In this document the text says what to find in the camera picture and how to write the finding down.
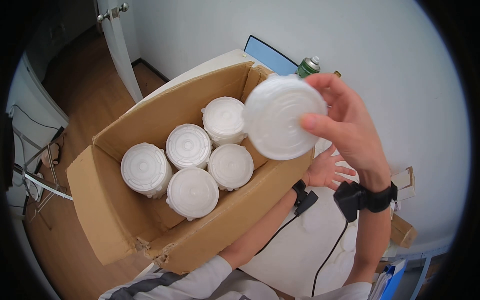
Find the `white sleeve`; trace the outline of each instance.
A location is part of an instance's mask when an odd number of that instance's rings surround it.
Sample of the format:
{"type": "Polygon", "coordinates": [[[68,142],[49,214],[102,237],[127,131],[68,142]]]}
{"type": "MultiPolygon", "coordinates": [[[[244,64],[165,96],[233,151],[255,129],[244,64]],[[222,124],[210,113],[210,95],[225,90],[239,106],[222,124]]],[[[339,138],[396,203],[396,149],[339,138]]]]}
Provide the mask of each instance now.
{"type": "Polygon", "coordinates": [[[368,282],[355,282],[347,286],[334,289],[328,293],[308,298],[311,300],[367,300],[372,289],[368,282]]]}
{"type": "Polygon", "coordinates": [[[208,298],[232,272],[230,264],[216,255],[194,271],[177,275],[159,269],[156,273],[108,290],[99,299],[189,300],[208,298]]]}

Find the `chair backrest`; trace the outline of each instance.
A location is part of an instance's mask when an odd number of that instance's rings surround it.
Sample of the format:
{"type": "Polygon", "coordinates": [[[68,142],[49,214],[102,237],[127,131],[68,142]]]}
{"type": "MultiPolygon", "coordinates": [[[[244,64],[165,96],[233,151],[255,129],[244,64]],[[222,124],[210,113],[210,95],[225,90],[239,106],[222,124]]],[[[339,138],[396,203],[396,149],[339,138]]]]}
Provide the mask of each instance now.
{"type": "Polygon", "coordinates": [[[298,68],[298,65],[291,59],[251,35],[249,36],[243,51],[261,61],[265,66],[269,67],[278,75],[293,74],[298,68]]]}

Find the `wooden floor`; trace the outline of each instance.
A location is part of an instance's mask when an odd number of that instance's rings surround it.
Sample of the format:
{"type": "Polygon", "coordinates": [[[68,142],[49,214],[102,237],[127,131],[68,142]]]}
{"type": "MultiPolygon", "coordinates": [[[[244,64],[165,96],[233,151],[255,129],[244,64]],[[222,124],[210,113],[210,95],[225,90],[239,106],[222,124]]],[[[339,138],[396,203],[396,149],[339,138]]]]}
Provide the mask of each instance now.
{"type": "MultiPolygon", "coordinates": [[[[134,68],[142,95],[164,82],[144,65],[134,68]]],[[[89,31],[66,47],[49,65],[45,89],[69,116],[60,163],[60,183],[68,188],[65,169],[92,142],[92,137],[134,105],[117,75],[105,39],[89,31]]],[[[52,180],[44,166],[40,172],[52,180]]],[[[29,205],[26,218],[33,215],[29,205]]],[[[62,299],[96,299],[106,290],[137,276],[150,262],[143,253],[103,266],[96,258],[78,221],[73,202],[53,197],[42,210],[51,226],[36,217],[25,228],[36,258],[62,299]]]]}

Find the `green aerosol can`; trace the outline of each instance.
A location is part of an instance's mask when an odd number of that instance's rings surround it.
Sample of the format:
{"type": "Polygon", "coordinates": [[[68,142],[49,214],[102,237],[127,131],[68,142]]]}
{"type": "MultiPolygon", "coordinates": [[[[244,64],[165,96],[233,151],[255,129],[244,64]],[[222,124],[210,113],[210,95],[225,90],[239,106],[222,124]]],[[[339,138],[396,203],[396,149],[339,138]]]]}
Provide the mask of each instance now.
{"type": "Polygon", "coordinates": [[[318,65],[318,63],[318,56],[314,56],[312,58],[305,57],[305,59],[302,60],[295,74],[297,74],[301,78],[305,78],[310,74],[318,73],[320,72],[320,66],[318,65]]]}

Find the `white desk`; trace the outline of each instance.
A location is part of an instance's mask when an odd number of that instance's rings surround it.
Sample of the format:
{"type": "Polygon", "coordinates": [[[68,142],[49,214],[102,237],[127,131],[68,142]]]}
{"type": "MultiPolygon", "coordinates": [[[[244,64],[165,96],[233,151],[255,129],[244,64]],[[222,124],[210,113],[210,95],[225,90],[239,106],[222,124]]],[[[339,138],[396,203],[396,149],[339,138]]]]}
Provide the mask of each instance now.
{"type": "MultiPolygon", "coordinates": [[[[263,65],[248,54],[243,57],[244,54],[246,53],[242,50],[236,49],[204,62],[167,82],[142,101],[194,77],[240,62],[251,60],[255,62],[254,66],[263,65]]],[[[328,145],[320,141],[316,149],[321,151],[325,146],[328,145]]],[[[338,164],[348,167],[345,162],[338,164]]],[[[319,197],[318,201],[297,220],[286,226],[262,253],[241,267],[243,271],[258,280],[295,297],[311,295],[315,273],[345,225],[345,220],[333,200],[333,191],[325,187],[313,188],[313,190],[319,197]]],[[[292,210],[284,222],[289,221],[293,216],[292,210]]],[[[323,268],[326,272],[319,275],[315,294],[341,287],[347,279],[352,264],[353,253],[343,251],[339,243],[323,268]]]]}

